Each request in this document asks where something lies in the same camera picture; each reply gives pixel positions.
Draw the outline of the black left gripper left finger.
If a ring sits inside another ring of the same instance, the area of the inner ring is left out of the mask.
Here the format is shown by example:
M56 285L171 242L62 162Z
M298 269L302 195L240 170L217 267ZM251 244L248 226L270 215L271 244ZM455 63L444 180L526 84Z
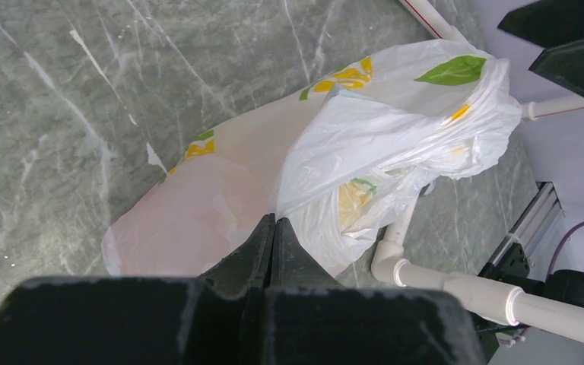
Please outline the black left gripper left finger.
M276 220L264 215L244 243L201 275L202 302L262 302L271 271Z

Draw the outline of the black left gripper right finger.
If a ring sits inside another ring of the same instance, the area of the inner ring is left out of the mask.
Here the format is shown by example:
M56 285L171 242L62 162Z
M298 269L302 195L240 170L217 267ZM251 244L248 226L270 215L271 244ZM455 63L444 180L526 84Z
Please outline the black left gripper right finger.
M301 245L287 218L277 221L271 257L272 287L343 288Z

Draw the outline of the white printed plastic bag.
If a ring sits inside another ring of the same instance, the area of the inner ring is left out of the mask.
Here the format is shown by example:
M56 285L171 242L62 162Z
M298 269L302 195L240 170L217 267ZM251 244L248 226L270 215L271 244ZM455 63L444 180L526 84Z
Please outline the white printed plastic bag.
M520 120L508 60L450 40L389 47L199 135L108 228L104 265L200 275L273 214L336 275L428 183L496 165Z

